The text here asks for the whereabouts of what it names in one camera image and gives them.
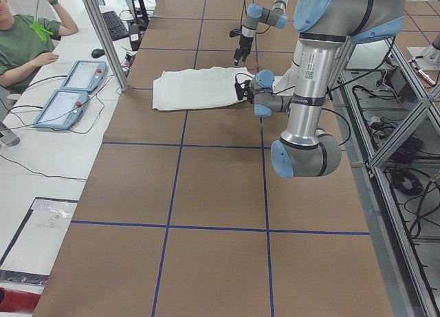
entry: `green object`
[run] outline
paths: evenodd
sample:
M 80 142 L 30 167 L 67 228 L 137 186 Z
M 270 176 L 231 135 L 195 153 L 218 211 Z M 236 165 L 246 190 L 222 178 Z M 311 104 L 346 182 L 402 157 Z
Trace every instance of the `green object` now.
M 51 1 L 49 2 L 49 4 L 50 4 L 51 6 L 55 6 L 56 4 L 58 4 L 58 0 L 51 0 Z
M 49 34 L 50 36 L 52 36 L 54 33 L 52 33 L 49 30 L 45 30 L 43 27 L 41 27 L 40 23 L 38 21 L 34 21 L 30 28 L 32 30 L 34 30 L 36 32 L 36 34 L 38 35 L 38 37 L 43 41 L 46 42 L 47 41 L 47 35 Z
M 31 61 L 43 52 L 54 51 L 52 39 L 59 40 L 58 31 L 60 23 L 40 18 L 38 20 L 41 27 L 53 33 L 52 39 L 43 42 L 34 30 L 30 29 L 34 22 L 34 16 L 21 15 L 14 16 L 14 25 L 9 30 L 0 30 L 0 74 Z M 11 94 L 21 94 L 34 78 L 38 70 L 32 73 L 25 80 L 5 87 Z

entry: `computer mouse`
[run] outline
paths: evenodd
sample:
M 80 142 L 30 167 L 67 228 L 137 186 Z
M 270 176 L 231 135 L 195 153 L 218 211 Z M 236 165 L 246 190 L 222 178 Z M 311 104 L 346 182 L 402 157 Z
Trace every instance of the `computer mouse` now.
M 105 55 L 105 51 L 103 49 L 95 49 L 94 51 L 91 52 L 91 56 L 93 58 L 99 58 L 104 55 Z

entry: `keyboard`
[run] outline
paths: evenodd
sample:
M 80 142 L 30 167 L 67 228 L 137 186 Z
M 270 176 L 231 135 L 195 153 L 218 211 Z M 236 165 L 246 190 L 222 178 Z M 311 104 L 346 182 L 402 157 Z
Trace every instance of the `keyboard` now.
M 124 23 L 118 17 L 116 12 L 108 11 L 102 13 L 102 17 L 104 18 L 105 25 L 109 30 L 110 37 L 112 41 L 123 39 L 124 37 L 128 37 L 129 31 L 125 28 Z

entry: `light blue joint cap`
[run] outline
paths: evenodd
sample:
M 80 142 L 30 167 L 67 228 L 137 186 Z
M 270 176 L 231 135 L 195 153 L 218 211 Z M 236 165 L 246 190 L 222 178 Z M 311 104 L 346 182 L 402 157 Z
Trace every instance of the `light blue joint cap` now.
M 359 33 L 351 38 L 352 44 L 363 44 L 376 42 L 390 37 L 396 36 L 400 33 L 404 26 L 405 16 L 393 19 L 388 23 L 383 23 L 365 32 Z
M 272 159 L 272 166 L 274 167 L 274 170 L 278 174 L 278 176 L 294 176 L 294 167 L 290 162 L 290 158 L 287 154 L 286 148 L 279 140 L 276 140 L 272 143 L 272 146 L 270 148 L 270 158 Z
M 264 69 L 258 72 L 255 76 L 255 80 L 262 88 L 270 88 L 275 81 L 275 75 L 268 69 Z
M 299 32 L 312 28 L 327 11 L 332 0 L 299 0 L 295 8 L 294 27 Z
M 287 16 L 283 14 L 276 23 L 275 27 L 279 28 L 280 30 L 283 29 L 284 27 L 286 27 L 287 20 L 289 20 L 289 18 L 287 18 Z
M 261 15 L 263 14 L 263 7 L 259 4 L 252 3 L 247 8 L 247 15 L 251 18 L 259 19 L 261 18 Z
M 269 116 L 272 116 L 272 110 L 269 107 L 255 104 L 254 105 L 254 114 L 255 114 L 255 116 L 258 116 L 259 118 L 267 118 Z

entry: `brown table surface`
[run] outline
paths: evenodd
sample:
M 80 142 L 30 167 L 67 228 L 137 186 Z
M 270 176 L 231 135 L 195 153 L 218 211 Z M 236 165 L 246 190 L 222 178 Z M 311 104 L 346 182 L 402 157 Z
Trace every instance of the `brown table surface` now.
M 393 315 L 345 152 L 326 177 L 281 179 L 285 114 L 151 109 L 162 71 L 232 66 L 242 4 L 159 0 L 35 317 Z M 428 37 L 411 9 L 402 34 Z M 296 39 L 269 29 L 245 65 L 283 75 Z M 332 113 L 320 124 L 342 140 Z

